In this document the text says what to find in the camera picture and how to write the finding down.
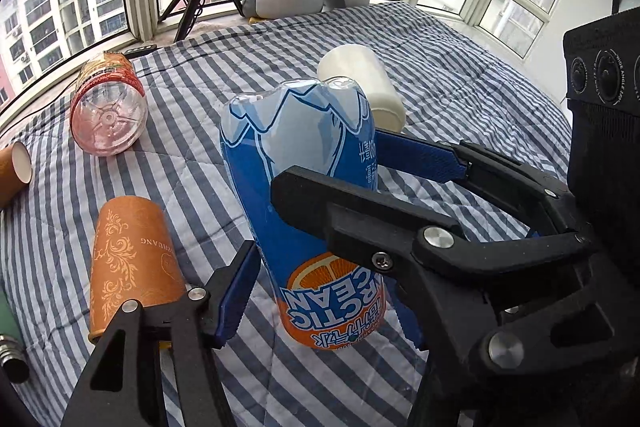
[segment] green bottle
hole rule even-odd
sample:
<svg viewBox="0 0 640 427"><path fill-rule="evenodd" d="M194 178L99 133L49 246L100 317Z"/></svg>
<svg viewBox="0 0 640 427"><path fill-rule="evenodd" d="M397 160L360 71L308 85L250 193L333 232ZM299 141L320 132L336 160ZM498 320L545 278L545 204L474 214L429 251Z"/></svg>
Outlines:
<svg viewBox="0 0 640 427"><path fill-rule="evenodd" d="M9 380L23 383L29 378L24 341L6 296L0 289L0 365Z"/></svg>

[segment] screw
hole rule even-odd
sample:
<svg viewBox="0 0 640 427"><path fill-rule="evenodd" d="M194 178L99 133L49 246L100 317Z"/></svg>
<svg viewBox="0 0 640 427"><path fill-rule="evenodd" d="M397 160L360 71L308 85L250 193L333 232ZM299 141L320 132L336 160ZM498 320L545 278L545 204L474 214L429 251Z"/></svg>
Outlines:
<svg viewBox="0 0 640 427"><path fill-rule="evenodd" d="M125 313L134 312L137 309L138 309L138 303L136 301L134 301L133 299L131 299L130 301L126 301L122 305L122 311L124 311Z"/></svg>
<svg viewBox="0 0 640 427"><path fill-rule="evenodd" d="M424 229L424 240L436 248L453 247L453 236L440 227L427 227Z"/></svg>
<svg viewBox="0 0 640 427"><path fill-rule="evenodd" d="M207 294L206 289L204 289L204 288L194 288L193 290L189 291L189 298L192 301L200 301L200 300L204 299L206 294Z"/></svg>
<svg viewBox="0 0 640 427"><path fill-rule="evenodd" d="M394 267L394 260L391 259L391 256L385 252L376 252L371 257L371 262L373 266L378 268L382 272L388 272Z"/></svg>
<svg viewBox="0 0 640 427"><path fill-rule="evenodd" d="M524 360L524 346L513 333L499 331L489 341L489 358L502 369L516 369Z"/></svg>

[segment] orange paper cup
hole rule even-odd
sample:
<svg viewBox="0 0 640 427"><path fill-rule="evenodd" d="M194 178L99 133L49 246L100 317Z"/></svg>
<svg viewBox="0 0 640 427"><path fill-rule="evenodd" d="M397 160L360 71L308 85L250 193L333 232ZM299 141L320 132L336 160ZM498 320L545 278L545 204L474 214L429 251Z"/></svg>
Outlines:
<svg viewBox="0 0 640 427"><path fill-rule="evenodd" d="M0 209L31 182L31 158L27 147L16 142L0 150Z"/></svg>
<svg viewBox="0 0 640 427"><path fill-rule="evenodd" d="M124 301L155 306L185 291L160 207L136 196L107 201L95 227L89 341L97 343Z"/></svg>

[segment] white cup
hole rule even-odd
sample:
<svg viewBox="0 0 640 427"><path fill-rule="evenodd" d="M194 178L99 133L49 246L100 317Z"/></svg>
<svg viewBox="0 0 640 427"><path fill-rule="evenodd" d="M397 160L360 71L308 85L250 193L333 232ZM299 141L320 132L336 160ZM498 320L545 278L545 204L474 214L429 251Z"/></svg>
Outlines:
<svg viewBox="0 0 640 427"><path fill-rule="evenodd" d="M328 52L318 64L318 80L324 82L336 76L346 76L358 83L369 100L378 129L402 131L406 123L404 105L385 67L371 49L360 44L345 44Z"/></svg>

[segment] bed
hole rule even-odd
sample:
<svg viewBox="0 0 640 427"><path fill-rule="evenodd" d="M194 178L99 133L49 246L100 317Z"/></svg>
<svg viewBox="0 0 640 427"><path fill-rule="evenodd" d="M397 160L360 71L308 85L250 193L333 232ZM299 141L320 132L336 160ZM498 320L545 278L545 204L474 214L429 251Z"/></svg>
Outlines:
<svg viewBox="0 0 640 427"><path fill-rule="evenodd" d="M129 151L113 158L83 153L70 137L68 96L17 137L31 153L34 178L2 213L0 276L32 370L18 393L44 427L60 425L92 350L88 274L102 204L124 194L158 203L186 279L206 282L250 237L220 155L223 103L315 76L326 52L350 42L371 47L384 62L407 109L405 133L476 142L565 179L570 128L561 111L521 74L407 4L238 26L137 59L150 114ZM455 217L470 239L527 233L452 184L381 167L379 186ZM262 271L238 334L216 356L239 425L382 427L405 422L427 354L404 338L393 309L354 347L318 352L296 344ZM162 369L170 425L182 425L166 352Z"/></svg>

